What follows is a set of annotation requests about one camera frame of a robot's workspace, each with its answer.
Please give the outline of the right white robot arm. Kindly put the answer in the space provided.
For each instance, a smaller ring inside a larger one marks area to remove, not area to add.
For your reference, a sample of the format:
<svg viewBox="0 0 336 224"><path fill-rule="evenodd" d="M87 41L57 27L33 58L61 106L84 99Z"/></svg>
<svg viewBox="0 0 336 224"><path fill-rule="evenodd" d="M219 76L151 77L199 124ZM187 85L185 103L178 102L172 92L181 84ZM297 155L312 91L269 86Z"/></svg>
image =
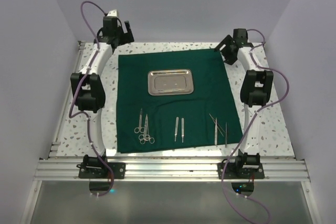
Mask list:
<svg viewBox="0 0 336 224"><path fill-rule="evenodd" d="M233 65L239 61L245 70L240 89L240 101L244 105L243 139L233 153L220 164L223 178L264 178L260 161L259 131L261 108L270 100L274 73L263 67L254 54L256 47L248 39L248 30L236 28L216 47L224 57L224 63Z"/></svg>

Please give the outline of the stainless steel instrument tray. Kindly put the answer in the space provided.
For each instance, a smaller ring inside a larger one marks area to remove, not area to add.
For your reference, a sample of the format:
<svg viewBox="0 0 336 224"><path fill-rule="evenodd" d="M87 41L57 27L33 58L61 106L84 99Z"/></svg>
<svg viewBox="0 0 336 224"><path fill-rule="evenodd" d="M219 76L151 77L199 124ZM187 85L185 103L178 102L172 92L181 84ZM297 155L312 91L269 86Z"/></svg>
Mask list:
<svg viewBox="0 0 336 224"><path fill-rule="evenodd" d="M190 69L156 70L148 73L148 93L151 96L187 95L193 92Z"/></svg>

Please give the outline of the broad steel tweezers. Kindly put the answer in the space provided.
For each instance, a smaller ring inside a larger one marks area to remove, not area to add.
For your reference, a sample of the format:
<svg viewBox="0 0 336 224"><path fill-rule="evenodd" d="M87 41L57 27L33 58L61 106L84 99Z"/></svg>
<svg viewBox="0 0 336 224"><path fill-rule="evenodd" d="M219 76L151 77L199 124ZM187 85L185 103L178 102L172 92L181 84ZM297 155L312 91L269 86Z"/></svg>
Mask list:
<svg viewBox="0 0 336 224"><path fill-rule="evenodd" d="M217 118L215 118L214 144L217 145L217 143L218 143L218 125L217 125Z"/></svg>

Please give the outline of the thin steel tweezers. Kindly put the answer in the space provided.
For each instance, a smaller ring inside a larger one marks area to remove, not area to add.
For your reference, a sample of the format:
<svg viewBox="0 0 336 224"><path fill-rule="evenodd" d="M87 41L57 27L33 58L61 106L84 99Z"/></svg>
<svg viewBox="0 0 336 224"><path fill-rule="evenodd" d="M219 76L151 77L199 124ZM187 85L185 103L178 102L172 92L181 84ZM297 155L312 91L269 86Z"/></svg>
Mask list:
<svg viewBox="0 0 336 224"><path fill-rule="evenodd" d="M215 125L217 125L217 129L218 129L218 131L220 132L220 134L222 135L222 136L224 136L224 130L223 130L223 128L219 125L219 123L216 121L216 119L211 115L211 114L209 114L209 116L211 117L211 119L212 119L212 121L214 122L214 124Z"/></svg>

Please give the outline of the green surgical cloth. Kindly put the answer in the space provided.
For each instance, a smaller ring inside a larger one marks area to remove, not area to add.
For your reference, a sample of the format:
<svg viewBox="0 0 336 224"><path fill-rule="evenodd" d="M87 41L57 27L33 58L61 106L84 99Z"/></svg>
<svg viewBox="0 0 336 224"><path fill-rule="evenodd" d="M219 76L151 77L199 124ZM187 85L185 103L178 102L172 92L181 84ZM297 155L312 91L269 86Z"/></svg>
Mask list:
<svg viewBox="0 0 336 224"><path fill-rule="evenodd" d="M155 70L190 69L194 92L187 95L151 96L148 73ZM228 144L242 138L234 97L219 52L212 49L120 55L118 59L117 150L120 153L144 153L177 148L214 145L214 127L209 114L217 118L225 131ZM154 144L140 144L138 126L140 109L149 120L149 134ZM179 117L176 142L175 119ZM184 143L181 137L184 118Z"/></svg>

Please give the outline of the steel ring-handled scissors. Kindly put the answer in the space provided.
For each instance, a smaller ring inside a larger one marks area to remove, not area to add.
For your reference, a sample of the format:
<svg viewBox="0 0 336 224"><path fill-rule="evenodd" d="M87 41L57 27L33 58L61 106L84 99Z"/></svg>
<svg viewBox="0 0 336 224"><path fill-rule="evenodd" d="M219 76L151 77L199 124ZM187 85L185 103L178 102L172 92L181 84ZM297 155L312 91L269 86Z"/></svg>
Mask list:
<svg viewBox="0 0 336 224"><path fill-rule="evenodd" d="M148 128L144 127L141 134L139 135L139 140L140 141L149 141L150 140L150 135L148 133Z"/></svg>
<svg viewBox="0 0 336 224"><path fill-rule="evenodd" d="M143 132L144 132L144 127L142 126L142 114L143 114L143 110L140 109L139 120L138 120L138 126L134 128L134 132L135 132L136 134L139 134L139 133L143 133Z"/></svg>

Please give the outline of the steel forceps with ring handles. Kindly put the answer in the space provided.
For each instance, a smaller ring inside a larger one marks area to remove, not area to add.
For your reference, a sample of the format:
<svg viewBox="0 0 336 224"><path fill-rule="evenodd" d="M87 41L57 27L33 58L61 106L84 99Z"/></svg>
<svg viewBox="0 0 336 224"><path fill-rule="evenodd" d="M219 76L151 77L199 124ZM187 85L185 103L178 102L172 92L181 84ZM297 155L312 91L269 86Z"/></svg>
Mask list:
<svg viewBox="0 0 336 224"><path fill-rule="evenodd" d="M149 120L148 116L145 116L144 129L143 133L139 136L140 144L144 145L145 143L154 144L155 139L149 134Z"/></svg>

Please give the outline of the dark steel tweezers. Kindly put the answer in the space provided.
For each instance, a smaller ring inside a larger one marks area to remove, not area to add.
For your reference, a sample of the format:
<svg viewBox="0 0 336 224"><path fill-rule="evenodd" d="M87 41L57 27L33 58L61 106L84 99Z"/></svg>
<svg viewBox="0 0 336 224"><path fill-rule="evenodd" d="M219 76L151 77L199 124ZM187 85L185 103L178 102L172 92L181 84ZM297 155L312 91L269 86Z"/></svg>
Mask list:
<svg viewBox="0 0 336 224"><path fill-rule="evenodd" d="M227 122L225 123L225 148L227 148L228 144L228 125Z"/></svg>

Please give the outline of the steel scalpel handle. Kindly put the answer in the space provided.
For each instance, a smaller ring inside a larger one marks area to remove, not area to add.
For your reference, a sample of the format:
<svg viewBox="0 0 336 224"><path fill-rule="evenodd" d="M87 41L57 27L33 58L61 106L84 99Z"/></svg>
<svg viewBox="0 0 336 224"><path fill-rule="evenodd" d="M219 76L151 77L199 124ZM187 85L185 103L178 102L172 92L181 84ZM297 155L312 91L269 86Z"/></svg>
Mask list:
<svg viewBox="0 0 336 224"><path fill-rule="evenodd" d="M184 118L181 118L181 137L182 137L182 143L184 143Z"/></svg>
<svg viewBox="0 0 336 224"><path fill-rule="evenodd" d="M178 125L179 124L179 117L175 119L175 129L174 129L174 141L176 142L177 134L178 134Z"/></svg>

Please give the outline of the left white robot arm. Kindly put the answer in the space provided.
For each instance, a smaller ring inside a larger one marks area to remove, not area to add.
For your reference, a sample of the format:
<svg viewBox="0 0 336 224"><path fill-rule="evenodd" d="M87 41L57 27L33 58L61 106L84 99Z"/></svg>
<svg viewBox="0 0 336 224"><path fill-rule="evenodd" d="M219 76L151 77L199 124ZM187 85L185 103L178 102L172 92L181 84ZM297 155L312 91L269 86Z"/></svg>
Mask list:
<svg viewBox="0 0 336 224"><path fill-rule="evenodd" d="M90 153L86 154L78 168L89 177L107 178L113 170L106 161L106 147L102 139L101 115L106 102L106 93L100 75L117 47L134 42L128 21L123 31L117 16L106 14L103 25L95 34L93 52L87 63L70 76L73 95L69 116L83 114L87 122L87 137Z"/></svg>

